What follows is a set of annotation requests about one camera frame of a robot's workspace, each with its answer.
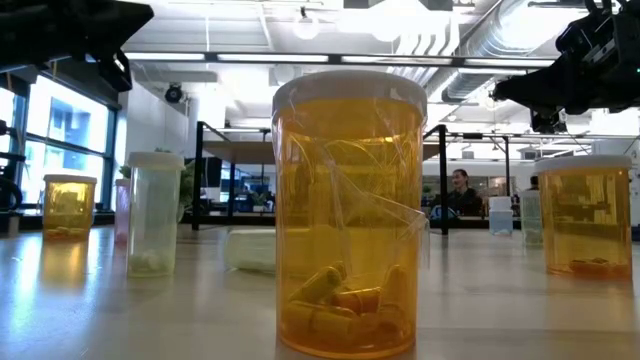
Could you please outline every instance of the capsule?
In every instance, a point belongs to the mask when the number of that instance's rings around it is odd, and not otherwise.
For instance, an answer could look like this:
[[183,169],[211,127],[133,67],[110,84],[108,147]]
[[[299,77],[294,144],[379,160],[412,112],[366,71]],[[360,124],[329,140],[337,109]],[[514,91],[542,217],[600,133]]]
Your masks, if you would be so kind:
[[385,307],[406,309],[408,296],[409,279],[407,272],[400,265],[394,265],[387,271],[384,284],[380,290],[378,310]]
[[333,264],[331,264],[331,267],[338,270],[343,281],[347,279],[347,269],[344,266],[344,262],[336,261]]
[[288,303],[282,312],[282,321],[288,332],[333,343],[347,343],[353,339],[357,318],[349,309],[302,301]]
[[330,304],[350,309],[360,315],[362,313],[376,312],[379,300],[380,288],[372,288],[335,293],[331,296]]
[[342,283],[342,275],[331,266],[320,269],[302,287],[294,291],[289,297],[289,301],[303,301],[317,303],[325,297],[331,295]]

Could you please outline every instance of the fluorescent light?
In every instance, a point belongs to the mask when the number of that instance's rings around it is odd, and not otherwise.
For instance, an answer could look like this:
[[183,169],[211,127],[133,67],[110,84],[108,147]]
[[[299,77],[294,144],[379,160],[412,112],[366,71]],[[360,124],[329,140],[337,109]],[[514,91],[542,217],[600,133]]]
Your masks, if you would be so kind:
[[553,64],[555,59],[531,59],[531,58],[475,58],[465,59],[464,66],[476,66],[487,68],[520,68],[520,69],[541,69]]
[[480,74],[480,75],[526,75],[526,70],[509,70],[509,69],[482,69],[482,68],[462,68],[459,69],[460,74]]
[[239,133],[239,132],[249,132],[249,133],[259,133],[269,129],[249,129],[249,128],[219,128],[216,129],[217,132],[220,133]]
[[202,53],[125,53],[129,60],[155,60],[155,61],[203,61]]
[[451,66],[450,58],[426,56],[345,55],[345,64]]
[[326,63],[328,55],[305,54],[218,54],[220,62],[289,62],[289,63]]

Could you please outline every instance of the wooden table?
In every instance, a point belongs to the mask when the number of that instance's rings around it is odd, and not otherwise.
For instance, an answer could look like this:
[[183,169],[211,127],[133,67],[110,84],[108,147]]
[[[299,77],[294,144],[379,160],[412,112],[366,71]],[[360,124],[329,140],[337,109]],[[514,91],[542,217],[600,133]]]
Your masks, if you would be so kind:
[[[127,279],[110,228],[86,246],[0,240],[0,359],[310,359],[276,341],[274,278],[225,271],[228,231],[181,228],[175,275],[162,279]],[[397,358],[640,359],[633,284],[552,277],[543,264],[519,233],[432,234],[417,345]]]

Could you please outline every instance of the white cap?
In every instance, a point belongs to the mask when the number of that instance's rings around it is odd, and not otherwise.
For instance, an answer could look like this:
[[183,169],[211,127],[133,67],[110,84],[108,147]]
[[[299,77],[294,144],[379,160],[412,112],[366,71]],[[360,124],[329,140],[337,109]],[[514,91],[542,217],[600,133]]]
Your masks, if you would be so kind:
[[129,154],[129,166],[158,170],[182,170],[182,156],[163,152],[132,152]]
[[96,178],[91,176],[65,175],[65,174],[48,174],[44,176],[44,181],[48,183],[82,183],[95,184],[98,182]]
[[631,158],[624,155],[584,155],[567,156],[535,163],[534,172],[542,173],[570,168],[631,168]]
[[387,98],[415,105],[427,116],[427,94],[415,82],[382,71],[325,71],[289,81],[273,96],[273,111],[315,99]]
[[116,179],[116,186],[129,186],[131,179]]

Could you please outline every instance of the clear plastic container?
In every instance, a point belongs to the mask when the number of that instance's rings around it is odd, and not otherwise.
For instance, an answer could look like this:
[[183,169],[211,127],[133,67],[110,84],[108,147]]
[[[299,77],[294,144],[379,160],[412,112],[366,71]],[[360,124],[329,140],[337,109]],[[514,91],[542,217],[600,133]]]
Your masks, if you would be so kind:
[[178,200],[182,157],[159,152],[134,152],[127,242],[127,275],[173,273],[176,256]]
[[511,198],[509,196],[490,197],[489,210],[511,210]]
[[224,247],[224,262],[229,268],[276,271],[275,229],[233,230]]
[[513,232],[513,211],[489,210],[489,232],[491,235],[511,235]]
[[126,243],[129,238],[129,193],[131,180],[116,180],[116,242]]
[[520,220],[524,243],[542,245],[542,219],[540,217],[540,191],[527,190],[520,194]]

